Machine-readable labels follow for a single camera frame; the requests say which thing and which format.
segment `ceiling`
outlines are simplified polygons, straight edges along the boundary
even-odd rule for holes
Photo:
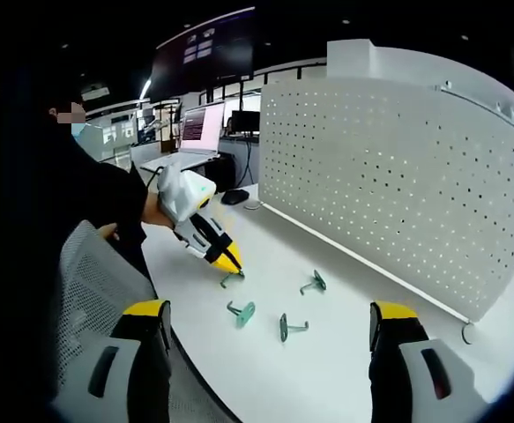
[[[278,6],[279,1],[173,2],[67,11],[36,19],[48,48],[71,61],[82,86],[101,82],[110,95],[87,109],[138,98],[149,78],[157,45],[221,14],[257,6],[254,66],[326,56],[326,42],[369,38],[377,46],[409,48],[448,57],[496,78],[514,90],[514,11],[481,7],[407,9],[403,5],[349,5],[324,0],[316,6]]]

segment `white wall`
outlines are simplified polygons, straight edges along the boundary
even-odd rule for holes
[[[423,86],[451,81],[453,92],[490,108],[498,101],[514,106],[510,88],[476,69],[418,51],[376,47],[370,40],[328,42],[327,77],[380,78]]]

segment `laptop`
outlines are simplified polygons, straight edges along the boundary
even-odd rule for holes
[[[185,112],[178,152],[157,159],[156,166],[166,167],[180,162],[181,169],[184,170],[219,157],[218,145],[224,109],[225,103],[219,102]]]

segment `yellow tip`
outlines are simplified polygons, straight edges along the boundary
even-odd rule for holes
[[[231,242],[227,249],[233,255],[233,257],[235,257],[237,263],[239,263],[239,265],[242,265],[237,245],[234,242]],[[225,254],[221,254],[221,256],[219,256],[218,259],[212,263],[212,265],[217,267],[218,269],[226,271],[227,273],[239,273],[241,271],[241,269],[238,269],[237,266],[235,266],[233,262],[229,259],[229,257],[227,257]]]
[[[165,300],[150,300],[133,304],[123,311],[125,315],[159,315],[160,307]]]
[[[375,301],[375,303],[380,309],[380,315],[383,319],[417,318],[417,314],[413,310],[402,304],[387,301]]]

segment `pegboard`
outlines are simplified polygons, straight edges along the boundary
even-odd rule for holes
[[[514,127],[377,79],[263,88],[259,197],[478,321],[514,272]]]

